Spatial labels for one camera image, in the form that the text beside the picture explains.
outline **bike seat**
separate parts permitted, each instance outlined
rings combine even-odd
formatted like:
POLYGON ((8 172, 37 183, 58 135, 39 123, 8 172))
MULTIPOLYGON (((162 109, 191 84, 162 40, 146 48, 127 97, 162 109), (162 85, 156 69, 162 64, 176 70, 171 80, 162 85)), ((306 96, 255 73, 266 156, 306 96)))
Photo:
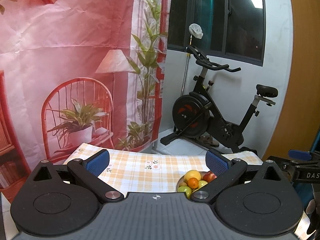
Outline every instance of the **bike seat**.
POLYGON ((257 85, 257 95, 260 95, 262 97, 266 98, 276 98, 278 96, 278 90, 273 87, 267 87, 264 85, 257 85))

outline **pink flower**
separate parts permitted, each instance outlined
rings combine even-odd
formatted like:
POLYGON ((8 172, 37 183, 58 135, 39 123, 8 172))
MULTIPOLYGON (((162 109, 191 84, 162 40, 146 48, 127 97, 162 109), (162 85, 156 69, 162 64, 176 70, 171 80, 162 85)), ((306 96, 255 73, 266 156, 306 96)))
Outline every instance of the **pink flower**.
POLYGON ((151 165, 151 168, 152 168, 153 170, 159 170, 159 169, 160 169, 160 165, 159 165, 159 164, 152 164, 152 165, 151 165))

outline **metal bowl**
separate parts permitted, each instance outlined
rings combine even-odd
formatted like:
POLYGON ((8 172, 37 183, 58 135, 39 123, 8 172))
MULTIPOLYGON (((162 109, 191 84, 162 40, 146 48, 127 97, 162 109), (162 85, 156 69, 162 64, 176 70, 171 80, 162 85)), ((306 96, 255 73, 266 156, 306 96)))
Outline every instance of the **metal bowl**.
MULTIPOLYGON (((203 175, 207 173, 207 171, 199 171, 201 178, 203 178, 203 175)), ((177 185, 176 185, 176 192, 178 192, 179 184, 182 183, 184 180, 184 175, 179 179, 177 185)))

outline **exercise bike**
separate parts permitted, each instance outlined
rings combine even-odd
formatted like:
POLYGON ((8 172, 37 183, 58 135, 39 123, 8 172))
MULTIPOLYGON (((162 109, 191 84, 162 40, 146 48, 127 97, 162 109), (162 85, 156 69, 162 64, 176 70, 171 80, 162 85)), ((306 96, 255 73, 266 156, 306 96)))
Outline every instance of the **exercise bike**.
POLYGON ((258 116, 259 111, 256 111, 256 108, 259 101, 266 102, 268 106, 275 105, 276 103, 268 98, 277 97, 278 90, 273 87, 257 85, 257 94, 254 96, 254 100, 250 104, 241 123, 238 125, 226 121, 223 119, 218 107, 208 93, 213 82, 209 81, 209 86, 206 88, 203 85, 203 81, 208 70, 226 70, 233 73, 240 71, 241 68, 230 69, 228 64, 220 65, 213 63, 201 50, 191 45, 188 45, 187 52, 194 55, 196 64, 202 67, 202 71, 199 76, 193 77, 193 80, 196 81, 193 91, 188 95, 179 97, 175 101, 172 109, 173 122, 176 127, 175 131, 161 138, 160 142, 168 145, 175 139, 181 137, 196 141, 196 137, 207 132, 219 143, 227 148, 231 148, 233 153, 249 150, 257 154, 256 150, 247 147, 241 147, 239 149, 239 146, 244 142, 242 133, 251 117, 253 115, 258 116))

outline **bike handlebar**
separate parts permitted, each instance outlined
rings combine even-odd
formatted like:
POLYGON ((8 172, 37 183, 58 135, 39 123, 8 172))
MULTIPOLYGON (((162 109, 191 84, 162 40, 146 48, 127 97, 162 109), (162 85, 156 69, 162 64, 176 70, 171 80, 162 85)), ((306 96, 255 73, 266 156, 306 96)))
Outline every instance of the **bike handlebar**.
POLYGON ((196 64, 201 67, 205 67, 207 69, 214 70, 214 71, 224 69, 232 73, 238 72, 241 70, 241 68, 239 67, 235 69, 230 69, 228 64, 220 65, 218 63, 211 62, 201 50, 194 48, 191 45, 188 45, 187 52, 195 56, 196 64))

